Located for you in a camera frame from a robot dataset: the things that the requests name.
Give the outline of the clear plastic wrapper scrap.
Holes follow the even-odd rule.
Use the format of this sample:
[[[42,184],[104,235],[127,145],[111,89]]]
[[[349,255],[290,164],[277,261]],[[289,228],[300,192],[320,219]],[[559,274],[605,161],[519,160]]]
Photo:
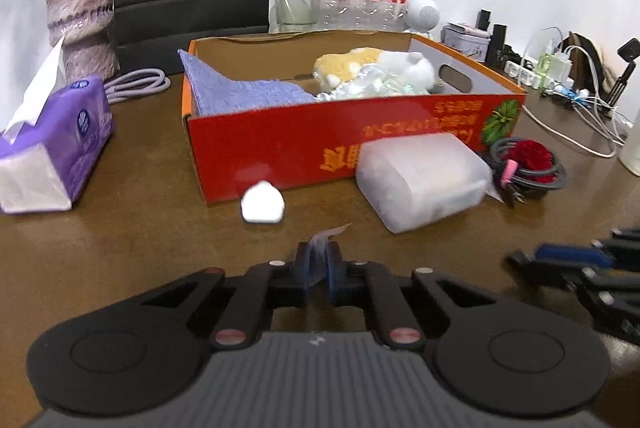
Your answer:
[[[303,259],[303,283],[314,287],[326,278],[326,260],[328,260],[329,244],[337,235],[344,233],[349,223],[344,226],[317,232],[307,243]]]

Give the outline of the yellow white plush toy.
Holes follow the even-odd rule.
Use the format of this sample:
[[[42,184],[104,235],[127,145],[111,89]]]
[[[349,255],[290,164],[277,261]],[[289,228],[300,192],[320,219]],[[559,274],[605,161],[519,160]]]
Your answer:
[[[352,49],[346,54],[326,54],[314,63],[312,75],[320,92],[354,95],[371,90],[380,94],[432,94],[438,86],[432,63],[413,51],[372,47]]]

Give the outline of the iridescent plastic bag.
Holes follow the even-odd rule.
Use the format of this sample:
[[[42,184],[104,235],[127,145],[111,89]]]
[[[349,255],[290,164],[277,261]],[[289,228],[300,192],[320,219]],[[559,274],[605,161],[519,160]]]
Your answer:
[[[401,80],[374,64],[366,64],[349,81],[370,84],[370,98],[386,98],[398,96],[416,96],[418,92],[409,84],[402,84]]]

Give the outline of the purple cloth towel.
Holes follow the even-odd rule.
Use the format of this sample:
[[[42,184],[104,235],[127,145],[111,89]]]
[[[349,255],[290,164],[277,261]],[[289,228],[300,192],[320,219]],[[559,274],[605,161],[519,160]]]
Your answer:
[[[189,52],[179,49],[178,54],[199,115],[227,115],[316,103],[314,96],[296,84],[232,81]]]

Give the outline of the white thermos bottle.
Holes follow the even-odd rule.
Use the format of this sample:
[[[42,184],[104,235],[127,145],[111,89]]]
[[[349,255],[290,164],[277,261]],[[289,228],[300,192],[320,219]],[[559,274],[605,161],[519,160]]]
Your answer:
[[[637,114],[634,125],[629,130],[618,160],[631,174],[640,176],[640,113]]]

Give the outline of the white cotton pad pack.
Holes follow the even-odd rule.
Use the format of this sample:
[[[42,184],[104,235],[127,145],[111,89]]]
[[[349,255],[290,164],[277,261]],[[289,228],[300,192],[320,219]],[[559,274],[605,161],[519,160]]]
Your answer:
[[[474,207],[492,173],[451,133],[386,138],[359,151],[359,190],[390,232],[422,228]]]

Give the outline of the white power strip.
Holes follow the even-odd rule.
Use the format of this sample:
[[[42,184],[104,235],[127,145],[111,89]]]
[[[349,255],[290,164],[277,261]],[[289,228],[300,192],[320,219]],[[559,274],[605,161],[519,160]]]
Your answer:
[[[542,55],[542,66],[529,69],[520,63],[508,60],[504,66],[506,76],[526,87],[535,89],[555,89],[563,87],[572,89],[574,80],[570,77],[572,61],[566,52],[557,52],[554,55]]]

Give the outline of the green spray bottle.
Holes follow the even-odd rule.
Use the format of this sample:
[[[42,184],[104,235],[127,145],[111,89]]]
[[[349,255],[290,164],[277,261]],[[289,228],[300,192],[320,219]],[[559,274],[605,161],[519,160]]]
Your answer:
[[[544,46],[544,51],[542,51],[542,54],[538,59],[536,67],[536,72],[541,78],[544,78],[548,75],[551,68],[551,63],[553,61],[554,53],[555,48],[553,45],[553,40],[548,40],[546,46]]]

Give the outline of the purple tissue pack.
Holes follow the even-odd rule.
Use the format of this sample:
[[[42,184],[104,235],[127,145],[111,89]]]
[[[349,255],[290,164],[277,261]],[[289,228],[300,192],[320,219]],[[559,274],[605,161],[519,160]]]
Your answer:
[[[58,87],[66,80],[62,46],[55,44],[1,133],[3,214],[69,211],[113,133],[101,77]]]

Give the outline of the red orange cardboard box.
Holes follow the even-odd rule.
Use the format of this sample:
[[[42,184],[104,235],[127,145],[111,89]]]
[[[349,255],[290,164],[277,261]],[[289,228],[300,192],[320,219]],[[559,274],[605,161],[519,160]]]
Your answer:
[[[439,95],[303,104],[296,107],[206,116],[192,83],[182,83],[182,119],[205,203],[239,199],[267,180],[279,190],[350,178],[360,144],[387,137],[452,133],[476,152],[483,129],[506,112],[510,135],[525,92],[474,60],[429,38],[409,33],[318,31],[192,40],[189,54],[231,81],[295,83],[316,87],[311,70],[320,56],[356,47],[418,51],[439,74],[468,80],[467,89],[446,86]]]

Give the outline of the small grey tin box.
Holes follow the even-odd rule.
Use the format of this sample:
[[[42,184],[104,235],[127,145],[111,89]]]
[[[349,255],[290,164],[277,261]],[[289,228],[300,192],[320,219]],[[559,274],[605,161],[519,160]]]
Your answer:
[[[451,22],[446,23],[440,31],[442,44],[479,63],[486,60],[490,37],[487,31]]]

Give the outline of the mottled purple vase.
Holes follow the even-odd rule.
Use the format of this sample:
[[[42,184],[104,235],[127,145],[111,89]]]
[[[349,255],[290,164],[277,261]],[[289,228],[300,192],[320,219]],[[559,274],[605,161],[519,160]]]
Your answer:
[[[119,69],[108,33],[114,21],[114,0],[44,0],[51,45],[62,45],[66,81],[89,75],[103,81]]]

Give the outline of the glass cup with spoon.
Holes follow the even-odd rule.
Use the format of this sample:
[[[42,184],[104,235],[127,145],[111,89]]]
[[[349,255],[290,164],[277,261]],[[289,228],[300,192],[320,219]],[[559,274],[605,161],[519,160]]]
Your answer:
[[[311,31],[318,21],[318,0],[273,0],[271,31],[295,33]]]

